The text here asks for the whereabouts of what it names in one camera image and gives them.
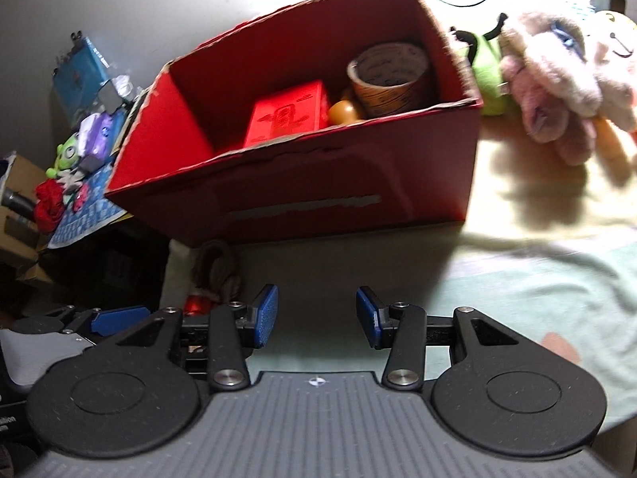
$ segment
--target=plush toy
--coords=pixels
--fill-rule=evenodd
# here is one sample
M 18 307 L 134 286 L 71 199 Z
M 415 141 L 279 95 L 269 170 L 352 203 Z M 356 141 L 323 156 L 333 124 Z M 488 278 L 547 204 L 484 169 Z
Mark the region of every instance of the plush toy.
M 504 37 L 524 59 L 533 78 L 580 116 L 597 114 L 602 94 L 587 66 L 580 21 L 549 9 L 523 12 L 502 27 Z
M 571 113 L 565 133 L 555 140 L 555 150 L 566 165 L 582 165 L 595 150 L 597 131 L 592 119 Z
M 506 14 L 500 14 L 496 28 L 483 35 L 451 29 L 458 41 L 468 45 L 467 59 L 482 95 L 482 114 L 485 116 L 501 115 L 506 111 L 507 100 L 500 91 L 502 75 L 499 70 L 501 52 L 498 43 L 498 35 L 506 19 Z
M 511 96 L 520 105 L 529 136 L 538 143 L 554 141 L 557 154 L 567 165 L 581 165 L 588 160 L 596 139 L 590 119 L 572 113 L 563 100 L 549 94 L 531 76 L 521 58 L 505 55 L 500 67 Z
M 57 158 L 53 167 L 47 169 L 47 178 L 56 178 L 59 172 L 71 169 L 79 159 L 78 134 L 75 133 L 64 144 L 57 146 Z
M 600 114 L 617 127 L 637 128 L 637 25 L 623 14 L 597 12 L 588 20 L 587 40 L 594 45 L 596 79 L 603 102 Z
M 522 122 L 529 136 L 539 143 L 560 138 L 569 120 L 564 102 L 533 78 L 520 57 L 505 55 L 500 68 L 509 93 L 522 109 Z
M 625 23 L 618 25 L 619 14 L 598 14 L 582 22 L 553 10 L 523 12 L 504 23 L 502 37 L 524 57 L 534 79 L 571 111 L 587 118 L 600 113 L 631 131 L 636 126 L 631 71 L 637 68 L 630 58 L 637 40 Z

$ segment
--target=green plush toy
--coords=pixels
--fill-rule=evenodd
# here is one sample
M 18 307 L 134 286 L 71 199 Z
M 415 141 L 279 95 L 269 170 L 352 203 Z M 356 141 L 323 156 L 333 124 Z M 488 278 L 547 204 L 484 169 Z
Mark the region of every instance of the green plush toy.
M 498 44 L 498 35 L 506 18 L 506 14 L 500 14 L 498 26 L 483 35 L 473 34 L 466 30 L 453 28 L 451 30 L 456 39 L 468 45 L 467 59 L 473 69 L 480 95 L 484 101 L 482 114 L 486 116 L 497 116 L 506 111 L 507 99 L 500 91 L 504 80 L 500 71 L 502 54 Z
M 71 137 L 57 146 L 57 158 L 53 167 L 47 169 L 47 178 L 56 178 L 61 170 L 71 169 L 80 158 L 78 149 L 79 133 L 71 135 Z

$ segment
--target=blue gripper pad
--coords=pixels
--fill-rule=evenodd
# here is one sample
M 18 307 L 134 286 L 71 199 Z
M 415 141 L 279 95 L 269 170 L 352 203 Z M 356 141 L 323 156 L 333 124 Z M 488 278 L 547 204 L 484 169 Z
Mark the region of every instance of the blue gripper pad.
M 275 326 L 278 311 L 278 287 L 268 285 L 257 298 L 257 322 L 254 327 L 254 348 L 260 349 L 268 343 L 270 333 Z
M 111 336 L 142 321 L 149 314 L 150 311 L 141 306 L 100 311 L 90 323 L 90 330 L 100 336 Z
M 379 347 L 382 331 L 378 318 L 378 307 L 374 304 L 374 300 L 367 295 L 367 288 L 359 287 L 356 292 L 356 316 L 358 316 L 369 345 L 374 348 Z

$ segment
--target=fabric surface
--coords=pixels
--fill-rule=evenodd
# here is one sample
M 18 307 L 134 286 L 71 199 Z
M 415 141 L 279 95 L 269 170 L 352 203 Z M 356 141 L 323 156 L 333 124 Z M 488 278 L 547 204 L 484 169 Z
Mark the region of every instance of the fabric surface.
M 108 163 L 85 180 L 83 186 L 87 188 L 82 195 L 84 203 L 78 210 L 69 206 L 64 211 L 62 220 L 49 241 L 49 248 L 73 244 L 126 214 L 125 210 L 104 197 L 111 172 L 113 166 Z
M 637 148 L 619 130 L 600 137 L 582 167 L 527 138 L 519 113 L 484 117 L 463 225 L 396 229 L 237 248 L 249 301 L 279 286 L 270 342 L 248 359 L 260 370 L 381 372 L 354 295 L 429 314 L 470 305 L 582 365 L 608 396 L 604 428 L 637 413 Z M 195 250 L 174 243 L 162 306 L 183 305 Z M 427 376 L 448 367 L 430 347 Z

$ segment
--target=red cardboard box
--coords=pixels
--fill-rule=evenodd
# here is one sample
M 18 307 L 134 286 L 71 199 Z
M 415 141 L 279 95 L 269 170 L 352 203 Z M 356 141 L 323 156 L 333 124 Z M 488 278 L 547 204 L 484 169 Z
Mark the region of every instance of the red cardboard box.
M 329 125 L 329 100 L 321 81 L 300 84 L 257 101 L 244 147 L 293 133 L 309 133 Z
M 335 102 L 347 63 L 389 41 L 424 47 L 440 103 L 243 147 L 257 100 L 321 80 Z M 191 247 L 463 220 L 480 106 L 423 0 L 308 0 L 168 63 L 107 196 Z

